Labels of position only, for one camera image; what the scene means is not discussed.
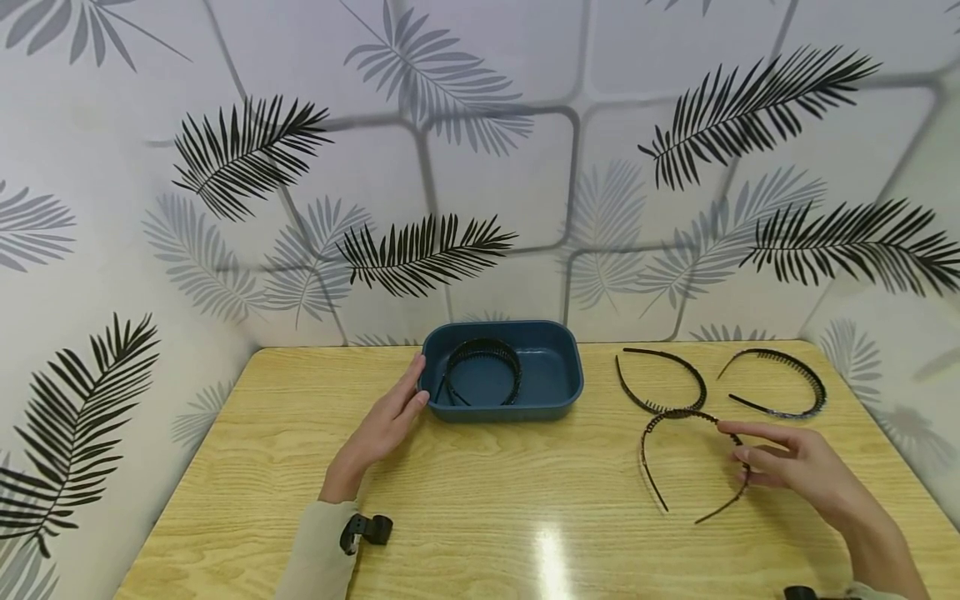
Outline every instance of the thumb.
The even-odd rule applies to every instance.
[[[410,398],[410,401],[407,402],[407,405],[403,407],[403,412],[397,415],[395,421],[403,427],[404,432],[410,429],[410,425],[413,424],[417,415],[423,411],[423,407],[426,406],[426,401],[429,399],[430,393],[426,390],[421,390],[414,394],[414,396]]]
[[[741,463],[758,468],[765,473],[779,475],[786,467],[787,459],[774,456],[770,452],[751,445],[739,445],[733,449],[733,456]]]

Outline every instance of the palm leaf print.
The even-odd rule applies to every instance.
[[[301,310],[318,321],[323,320],[323,313],[332,313],[334,301],[349,294],[350,268],[339,257],[329,257],[336,251],[337,240],[352,228],[368,226],[370,218],[370,213],[356,205],[342,210],[340,200],[332,204],[324,198],[322,203],[318,199],[310,205],[303,219],[309,239],[304,239],[299,228],[287,226],[276,240],[275,254],[267,256],[271,273],[265,308],[296,310],[294,327],[300,326]]]
[[[957,449],[933,431],[933,421],[917,409],[897,405],[893,410],[872,411],[876,423],[906,462],[918,473],[938,473],[957,461]]]
[[[645,196],[640,168],[623,160],[607,165],[603,176],[596,166],[577,179],[570,237],[581,248],[628,249],[640,235]],[[633,292],[642,259],[640,252],[586,252],[570,266],[570,296],[587,310],[612,293]]]
[[[737,325],[733,329],[727,329],[726,325],[721,325],[719,328],[712,324],[709,329],[704,325],[700,325],[700,333],[696,331],[690,331],[690,335],[694,340],[698,342],[737,342],[740,340],[776,340],[777,336],[767,335],[767,330],[754,329],[751,332],[747,332],[745,329],[740,330],[740,325]]]
[[[427,124],[438,137],[446,133],[446,141],[458,146],[465,136],[474,152],[482,146],[497,156],[508,155],[517,137],[533,131],[533,119],[514,104],[522,94],[504,91],[513,80],[482,66],[483,59],[454,51],[460,38],[448,36],[450,30],[420,33],[429,14],[415,20],[410,9],[395,23],[384,0],[381,35],[343,0],[341,4],[379,42],[357,46],[344,65],[361,59],[357,70],[364,72],[363,81],[379,77],[376,90],[386,88],[388,102],[396,92],[400,109],[418,125]]]
[[[811,206],[778,210],[766,223],[756,224],[756,241],[741,264],[753,261],[759,272],[773,264],[779,281],[818,285],[820,277],[846,272],[854,279],[877,280],[888,292],[926,296],[926,288],[960,291],[960,247],[947,233],[923,229],[936,217],[931,209],[909,208],[907,200],[841,204],[827,216],[807,224]]]
[[[960,2],[957,2],[957,3],[955,3],[955,4],[951,4],[951,5],[947,8],[946,12],[953,11],[954,9],[960,9]],[[960,29],[957,29],[957,31],[955,31],[954,33],[955,33],[955,34],[960,34]]]
[[[354,346],[419,346],[417,340],[396,340],[392,336],[380,337],[379,335],[360,335],[351,342]]]
[[[464,318],[461,320],[464,323],[490,323],[494,321],[509,321],[510,315],[501,312],[499,310],[494,310],[493,312],[483,311],[482,315],[476,313],[467,313],[464,315]]]
[[[10,454],[4,453],[0,468],[11,468]],[[11,503],[29,501],[30,497],[6,488],[0,488],[0,504],[7,499]],[[12,529],[0,527],[0,535],[8,534]],[[55,577],[56,566],[50,564],[43,568],[43,556],[35,543],[24,544],[20,540],[0,540],[0,599],[46,600],[53,595],[59,577]]]
[[[154,256],[172,263],[167,269],[171,283],[193,299],[193,305],[227,322],[242,323],[250,313],[259,314],[265,302],[256,277],[241,269],[236,255],[227,248],[215,224],[206,225],[206,214],[179,196],[156,199],[157,214],[147,211],[143,221]]]
[[[190,412],[177,415],[170,429],[171,439],[195,454],[204,442],[206,432],[220,414],[220,409],[227,402],[233,383],[218,383],[216,387],[209,386],[197,393],[197,399],[190,402]]]
[[[250,98],[227,119],[221,108],[217,125],[204,117],[201,128],[187,115],[174,140],[186,167],[174,165],[181,176],[174,184],[200,196],[216,216],[243,221],[253,213],[242,199],[267,200],[267,192],[310,170],[294,153],[315,156],[316,147],[332,143],[321,136],[326,115],[326,108],[312,102],[299,108],[295,100],[283,116],[282,96],[270,103]]]
[[[0,180],[0,194],[7,182]],[[0,265],[27,272],[25,263],[47,264],[62,260],[73,251],[67,246],[74,241],[57,233],[74,226],[70,210],[53,196],[30,197],[25,187],[10,198],[0,201]]]
[[[107,57],[107,42],[134,72],[136,66],[123,38],[113,27],[117,21],[152,39],[181,58],[190,60],[184,53],[131,22],[111,7],[131,4],[135,0],[0,0],[0,21],[18,13],[7,33],[7,48],[13,48],[27,38],[27,55],[42,50],[50,42],[66,33],[74,13],[77,15],[73,40],[70,43],[70,64],[85,51],[92,50],[97,66]]]
[[[516,238],[516,233],[500,233],[496,216],[489,221],[471,219],[460,241],[457,231],[460,220],[456,215],[440,219],[440,239],[437,239],[437,220],[433,215],[380,240],[379,248],[373,242],[370,228],[364,226],[359,236],[351,228],[337,249],[353,272],[350,284],[359,278],[369,287],[379,283],[393,296],[426,296],[426,290],[437,289],[434,283],[449,284],[461,276],[476,277],[481,271],[496,265],[493,256],[503,256]]]
[[[657,294],[643,314],[664,294],[676,308],[679,298],[696,300],[733,275],[750,253],[756,224],[777,210],[798,202],[819,205],[827,186],[805,178],[806,171],[794,174],[791,166],[764,175],[756,186],[747,181],[735,203],[724,197],[711,204],[709,212],[701,211],[686,231],[675,230],[677,248],[664,242],[663,257],[654,257],[637,279],[638,292]]]
[[[865,332],[857,335],[853,321],[831,321],[820,336],[820,349],[861,402],[879,402],[880,391],[871,382],[880,379],[880,348]]]
[[[647,0],[647,4],[650,4],[650,3],[653,2],[653,1],[654,1],[654,0]],[[709,11],[709,9],[710,9],[710,3],[711,3],[712,1],[713,1],[713,0],[703,0],[703,2],[704,2],[704,16],[707,15],[707,11]],[[669,11],[671,8],[673,8],[673,5],[677,4],[678,2],[680,2],[680,0],[667,0],[666,6],[663,7],[663,9],[664,9],[665,11]]]
[[[116,452],[120,439],[108,434],[130,420],[122,418],[150,388],[151,367],[159,356],[151,353],[155,336],[151,315],[133,326],[121,324],[114,313],[104,335],[90,336],[93,366],[65,348],[47,363],[53,375],[34,373],[27,426],[13,429],[26,443],[36,473],[0,468],[0,488],[29,498],[0,498],[6,507],[0,527],[10,530],[0,540],[36,542],[50,558],[48,539],[77,529],[74,512],[103,497],[107,476],[123,458]]]
[[[671,189],[684,189],[684,181],[699,185],[698,160],[726,166],[734,156],[773,150],[778,136],[786,141],[800,135],[804,126],[795,108],[823,119],[841,103],[855,105],[848,97],[856,91],[852,84],[873,75],[879,64],[856,52],[838,59],[840,50],[805,46],[758,71],[765,59],[760,60],[737,85],[738,68],[724,77],[721,64],[712,78],[707,74],[677,100],[672,126],[666,131],[657,126],[649,148],[637,146],[657,162],[657,188],[661,180]]]

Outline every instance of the wooden table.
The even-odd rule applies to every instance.
[[[802,359],[828,389],[816,427],[902,526],[933,598],[960,589],[960,536],[824,355],[804,342],[763,342]],[[639,344],[683,356],[719,418],[765,420],[738,391],[786,410],[811,393],[784,365],[745,357],[756,343]],[[838,594],[850,580],[842,541],[794,494],[760,488],[725,513],[693,521],[734,490],[729,438],[701,420],[662,422],[648,440],[670,506],[637,465],[650,415],[624,396],[622,345],[580,345],[583,395],[563,420],[449,425],[424,413],[396,456],[374,468],[362,510],[395,522],[386,546],[365,545],[353,600],[397,598],[780,598],[788,585]],[[327,462],[415,348],[269,348],[247,365],[117,598],[272,598],[303,507]],[[678,365],[621,358],[635,393],[687,404]]]

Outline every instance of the finger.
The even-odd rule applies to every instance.
[[[400,413],[394,423],[403,428],[403,434],[406,435],[406,432],[410,430],[410,426],[413,425],[414,419],[417,418],[421,412],[423,412],[423,407],[426,406],[427,400],[430,399],[430,393],[426,390],[422,390],[414,394],[410,401],[407,402],[407,405],[403,407],[403,412]]]
[[[722,433],[756,436],[765,438],[787,447],[797,447],[807,432],[797,427],[786,427],[770,423],[743,422],[739,420],[721,420],[717,430]]]
[[[747,471],[741,470],[736,474],[738,481],[743,481],[747,477]],[[786,484],[777,475],[770,473],[750,472],[750,485],[763,486],[764,488],[785,488]]]
[[[786,458],[786,459],[797,458],[797,454],[795,452],[791,452],[786,448],[781,448],[775,445],[757,444],[754,446],[754,448],[760,448],[761,450],[764,450],[765,452],[769,452],[774,456],[778,456],[780,458]]]
[[[790,464],[788,459],[774,456],[770,452],[750,445],[739,445],[733,449],[733,454],[740,462],[767,473],[778,475]]]
[[[420,378],[424,367],[426,367],[426,359],[421,353],[417,352],[414,354],[414,359],[410,361],[407,371],[396,381],[387,396],[399,396],[399,401],[405,403],[417,388],[417,380]]]
[[[770,452],[770,453],[773,454],[774,456],[779,456],[780,458],[787,458],[787,459],[797,458],[796,453],[791,452],[790,450],[786,450],[786,449],[781,448],[781,447],[777,447],[777,446],[775,446],[775,445],[758,444],[758,445],[755,446],[755,447],[761,448],[761,449],[763,449],[763,450],[766,450],[767,452]],[[736,456],[736,451],[735,451],[735,450],[731,450],[731,451],[730,451],[730,460],[731,460],[732,462],[734,462],[734,463],[742,463],[742,462],[743,462],[743,461],[741,461],[739,458],[737,458],[737,456]]]

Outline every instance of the gray palm leaf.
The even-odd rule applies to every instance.
[[[350,292],[351,268],[337,252],[337,242],[351,228],[373,227],[366,209],[355,205],[342,210],[341,204],[317,199],[302,219],[308,239],[299,228],[287,226],[274,243],[274,255],[267,256],[271,273],[264,307],[296,310],[294,327],[300,326],[301,310],[322,321],[323,313],[332,313],[334,302]]]
[[[581,249],[629,249],[640,235],[640,213],[646,196],[640,195],[640,167],[613,160],[603,175],[596,165],[577,178],[570,222],[570,240]],[[565,252],[564,262],[569,259]],[[570,296],[580,308],[592,308],[612,293],[634,292],[640,252],[585,252],[570,266]]]
[[[957,3],[955,3],[955,4],[951,4],[951,5],[947,8],[946,12],[950,12],[950,11],[953,11],[953,10],[955,10],[955,9],[960,9],[960,2],[957,2]],[[960,34],[960,29],[958,29],[958,30],[955,31],[954,33],[955,33],[955,34]]]
[[[356,339],[350,342],[353,346],[419,346],[417,340],[395,340],[392,336],[381,337],[379,335],[358,335]]]
[[[400,109],[418,125],[426,124],[446,141],[459,146],[465,136],[474,152],[508,155],[517,137],[528,137],[534,122],[515,104],[521,93],[505,92],[513,80],[482,66],[484,60],[451,49],[460,38],[448,29],[420,33],[429,14],[414,20],[413,9],[394,22],[383,2],[383,34],[340,1],[379,43],[361,44],[347,54],[344,65],[361,58],[363,81],[378,77],[377,91],[386,88],[387,101],[397,94]]]
[[[0,180],[0,195],[6,187]],[[62,260],[64,254],[73,252],[67,244],[74,239],[58,235],[57,230],[73,226],[73,215],[59,200],[53,196],[31,198],[30,188],[23,188],[0,201],[0,265],[26,273],[25,263],[45,265],[48,259]]]
[[[737,342],[740,340],[777,339],[777,336],[767,335],[766,329],[754,329],[748,333],[746,329],[741,331],[740,325],[737,325],[733,329],[727,329],[726,325],[717,327],[715,324],[712,324],[709,329],[707,329],[705,325],[700,325],[700,332],[690,331],[690,335],[693,336],[693,339],[700,342]]]
[[[27,42],[28,56],[66,33],[73,14],[76,13],[77,20],[70,44],[70,64],[76,62],[92,46],[97,66],[101,66],[107,57],[109,41],[130,69],[136,71],[133,58],[111,20],[137,30],[140,34],[192,62],[182,52],[111,8],[132,2],[135,0],[0,0],[0,21],[17,14],[7,33],[6,45],[7,48],[13,48],[28,38],[30,40]]]
[[[494,321],[509,321],[510,315],[501,312],[499,310],[494,310],[493,312],[483,311],[483,314],[477,313],[467,313],[464,315],[464,318],[461,320],[464,323],[489,323]]]
[[[871,413],[883,433],[917,473],[940,473],[956,465],[956,447],[933,431],[933,421],[917,409],[896,405],[890,411],[873,409]]]
[[[10,454],[4,453],[0,467],[10,468]],[[30,502],[31,498],[0,487],[0,498]],[[0,534],[8,530],[0,527]],[[43,568],[43,556],[32,540],[0,540],[0,600],[47,600],[54,593],[59,577],[56,565]]]
[[[866,332],[858,335],[850,319],[834,319],[820,336],[819,346],[861,402],[879,402],[880,391],[870,382],[881,378],[880,348]]]
[[[709,287],[733,275],[754,245],[756,224],[794,203],[819,206],[827,186],[821,180],[808,180],[806,171],[795,167],[777,169],[764,175],[755,186],[747,181],[736,201],[728,197],[714,201],[708,212],[690,223],[686,231],[674,230],[672,245],[663,243],[663,257],[646,266],[636,282],[641,294],[657,294],[640,318],[664,294],[670,305],[678,299],[696,300],[708,294]]]
[[[259,315],[263,290],[254,275],[240,268],[216,224],[206,225],[206,213],[198,214],[180,196],[164,195],[156,205],[157,214],[148,210],[148,220],[141,223],[157,250],[154,256],[172,265],[167,269],[170,282],[178,284],[201,314],[234,323],[242,323],[251,312]]]
[[[653,2],[653,1],[654,1],[654,0],[647,0],[647,4],[650,4],[650,3]],[[704,16],[707,15],[707,11],[710,9],[710,3],[711,3],[712,1],[713,1],[713,0],[703,0],[703,2],[704,2]],[[677,4],[678,2],[680,2],[680,0],[667,0],[666,6],[663,7],[663,9],[664,9],[665,11],[669,11],[669,10],[673,7],[673,5]]]
[[[195,454],[204,442],[206,432],[220,414],[220,409],[227,402],[233,382],[218,383],[216,387],[208,386],[197,393],[197,399],[187,404],[190,411],[174,417],[170,427],[170,439]]]

